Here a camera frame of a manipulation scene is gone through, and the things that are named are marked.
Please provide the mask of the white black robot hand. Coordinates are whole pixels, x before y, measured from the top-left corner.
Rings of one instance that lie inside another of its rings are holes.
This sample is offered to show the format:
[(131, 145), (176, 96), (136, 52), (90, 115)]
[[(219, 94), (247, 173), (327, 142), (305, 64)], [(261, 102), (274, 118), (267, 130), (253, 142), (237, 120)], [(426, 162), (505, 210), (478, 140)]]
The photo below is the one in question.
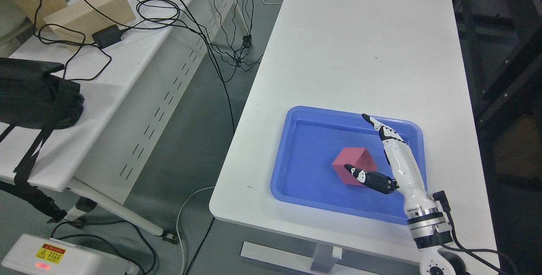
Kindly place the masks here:
[(412, 150), (391, 127), (363, 113), (362, 117), (378, 132), (393, 178), (351, 164), (345, 169), (362, 185), (383, 194), (398, 190), (404, 196), (404, 212), (410, 221), (418, 217), (442, 217), (438, 205), (428, 194)]

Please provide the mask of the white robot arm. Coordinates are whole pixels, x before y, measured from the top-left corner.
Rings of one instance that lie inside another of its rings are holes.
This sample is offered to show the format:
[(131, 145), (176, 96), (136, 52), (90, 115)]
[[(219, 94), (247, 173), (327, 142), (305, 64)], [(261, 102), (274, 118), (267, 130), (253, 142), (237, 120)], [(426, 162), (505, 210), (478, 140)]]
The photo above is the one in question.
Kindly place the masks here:
[(451, 211), (445, 191), (433, 193), (432, 198), (441, 204), (443, 211), (436, 207), (407, 214), (408, 228), (422, 253), (420, 274), (466, 275), (466, 264), (462, 258), (445, 249), (454, 242), (454, 229), (444, 215), (444, 212)]

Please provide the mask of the black shoulder bag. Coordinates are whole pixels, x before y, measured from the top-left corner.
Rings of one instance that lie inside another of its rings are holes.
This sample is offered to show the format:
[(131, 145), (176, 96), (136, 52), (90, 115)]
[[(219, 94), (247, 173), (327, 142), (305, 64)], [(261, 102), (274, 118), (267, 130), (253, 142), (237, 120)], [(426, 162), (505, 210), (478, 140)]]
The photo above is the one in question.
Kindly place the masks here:
[(1, 138), (6, 138), (16, 127), (39, 130), (14, 169), (14, 182), (2, 181), (1, 190), (31, 204), (49, 217), (50, 223), (62, 221), (66, 211), (28, 179), (52, 132), (74, 126), (83, 113), (85, 99), (80, 84), (56, 76), (64, 68), (64, 64), (50, 61), (15, 58), (0, 61), (0, 120), (8, 125)]

